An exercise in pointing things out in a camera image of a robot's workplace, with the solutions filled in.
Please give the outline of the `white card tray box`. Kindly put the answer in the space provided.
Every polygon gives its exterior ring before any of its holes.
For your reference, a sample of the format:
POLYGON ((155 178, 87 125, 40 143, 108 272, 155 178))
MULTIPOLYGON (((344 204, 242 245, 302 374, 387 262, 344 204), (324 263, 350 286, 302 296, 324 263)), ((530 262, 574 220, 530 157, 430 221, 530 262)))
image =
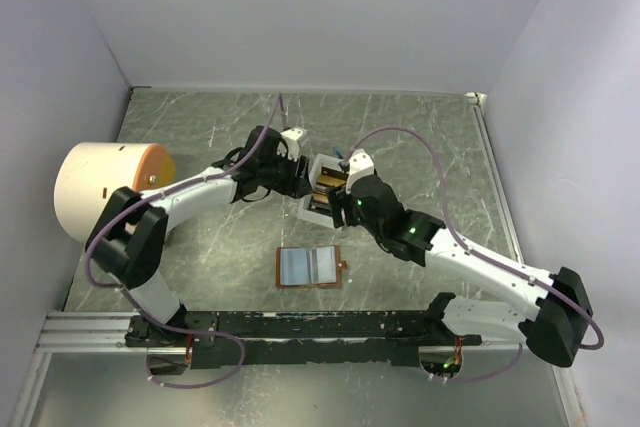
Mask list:
POLYGON ((299 220, 334 228, 328 193, 332 188, 346 185, 347 174, 341 169, 340 162, 340 159, 324 154, 315 157, 309 169, 309 182, 313 191, 299 203, 299 220))

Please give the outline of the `white credit card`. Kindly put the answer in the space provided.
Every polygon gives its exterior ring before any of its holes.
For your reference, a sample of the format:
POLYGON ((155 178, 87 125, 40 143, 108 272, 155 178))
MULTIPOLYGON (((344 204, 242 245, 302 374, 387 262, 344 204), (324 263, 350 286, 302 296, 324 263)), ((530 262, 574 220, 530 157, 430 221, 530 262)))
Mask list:
POLYGON ((310 251, 311 280, 317 284, 336 281, 335 251, 332 246, 318 247, 310 251))

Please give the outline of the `brown leather card holder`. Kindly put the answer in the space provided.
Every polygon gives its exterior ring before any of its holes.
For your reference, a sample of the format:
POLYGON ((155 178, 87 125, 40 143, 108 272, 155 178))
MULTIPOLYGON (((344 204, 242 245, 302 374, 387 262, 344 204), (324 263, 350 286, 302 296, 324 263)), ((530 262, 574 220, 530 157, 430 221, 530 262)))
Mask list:
POLYGON ((281 289, 339 287, 348 268, 338 245, 278 247, 275 265, 275 284, 281 289))

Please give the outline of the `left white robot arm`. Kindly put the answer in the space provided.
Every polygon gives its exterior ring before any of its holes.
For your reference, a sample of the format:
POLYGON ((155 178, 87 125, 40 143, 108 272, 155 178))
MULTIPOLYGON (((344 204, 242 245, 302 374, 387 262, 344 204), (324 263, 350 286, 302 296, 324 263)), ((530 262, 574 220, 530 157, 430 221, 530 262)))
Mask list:
POLYGON ((187 309, 160 273, 165 239, 208 207, 255 202, 271 193, 300 199, 311 193, 302 127, 278 132, 256 127, 245 145, 202 172, 166 187, 115 190, 86 242, 85 261, 112 278, 112 287, 152 317, 150 333, 162 345, 181 342, 187 309))

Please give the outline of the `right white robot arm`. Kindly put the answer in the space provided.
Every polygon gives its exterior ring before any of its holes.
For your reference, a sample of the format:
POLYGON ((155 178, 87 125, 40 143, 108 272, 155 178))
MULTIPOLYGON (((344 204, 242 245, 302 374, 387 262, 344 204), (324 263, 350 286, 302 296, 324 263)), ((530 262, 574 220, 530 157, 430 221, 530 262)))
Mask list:
POLYGON ((448 270, 505 302, 516 315, 513 329, 529 350, 557 367, 573 365, 593 308, 580 275, 519 264, 461 238, 445 222, 405 208, 376 175, 352 186, 331 187, 334 226, 362 227, 395 258, 448 270))

